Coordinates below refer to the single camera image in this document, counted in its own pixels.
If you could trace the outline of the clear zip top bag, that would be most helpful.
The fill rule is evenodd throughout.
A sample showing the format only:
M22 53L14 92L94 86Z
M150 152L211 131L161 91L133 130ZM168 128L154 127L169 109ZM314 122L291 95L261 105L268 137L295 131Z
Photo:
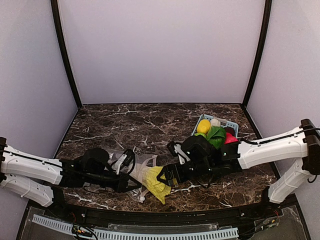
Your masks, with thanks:
M117 161L122 155L122 152L119 150L111 149L108 150L108 152L110 157L108 161L109 164ZM133 177L135 181L139 181L142 184L144 180L143 171L146 172L147 168L155 167L157 165L157 157L158 156L155 154L135 154L135 167L133 172L130 173L130 176ZM106 192L115 193L111 187L100 187L92 183L85 183L83 189L85 192L92 194L101 194ZM149 190L142 184L140 188L127 191L126 194L134 201L143 203L145 201L145 195L148 192Z

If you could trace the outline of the yellow white napa cabbage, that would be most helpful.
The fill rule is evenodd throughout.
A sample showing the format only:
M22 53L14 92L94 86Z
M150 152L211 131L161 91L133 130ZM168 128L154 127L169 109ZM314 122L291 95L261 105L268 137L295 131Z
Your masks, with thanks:
M157 180L157 175L162 169L162 166L149 167L138 164L130 176L142 183L164 205L166 196L171 193L171 187Z

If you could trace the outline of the red apple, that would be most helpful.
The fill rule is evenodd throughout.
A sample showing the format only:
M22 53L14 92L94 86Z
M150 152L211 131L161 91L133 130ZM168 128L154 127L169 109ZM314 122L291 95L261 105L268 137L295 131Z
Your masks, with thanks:
M231 133L227 132L224 144L227 145L227 144L235 143L235 142L238 142L238 139L235 136L233 136Z

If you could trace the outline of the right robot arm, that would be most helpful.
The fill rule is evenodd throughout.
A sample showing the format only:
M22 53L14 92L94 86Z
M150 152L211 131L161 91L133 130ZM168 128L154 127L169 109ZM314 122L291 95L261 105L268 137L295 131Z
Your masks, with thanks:
M219 179L261 164L294 159L284 175L263 191L264 201L280 204L304 181L320 174L320 130L310 119L268 138L234 138L214 146L208 136L196 133L183 143L171 141L167 148L179 161L164 166L156 179L169 187L195 177L209 175Z

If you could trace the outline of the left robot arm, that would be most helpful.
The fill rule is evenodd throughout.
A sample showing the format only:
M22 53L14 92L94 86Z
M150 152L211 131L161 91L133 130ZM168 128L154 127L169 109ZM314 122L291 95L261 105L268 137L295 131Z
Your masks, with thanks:
M80 188L85 184L126 193L141 188L131 176L136 156L131 149L109 163L110 155L102 148L92 148L75 160L44 158L21 152L0 139L0 186L41 206L65 205L61 188Z

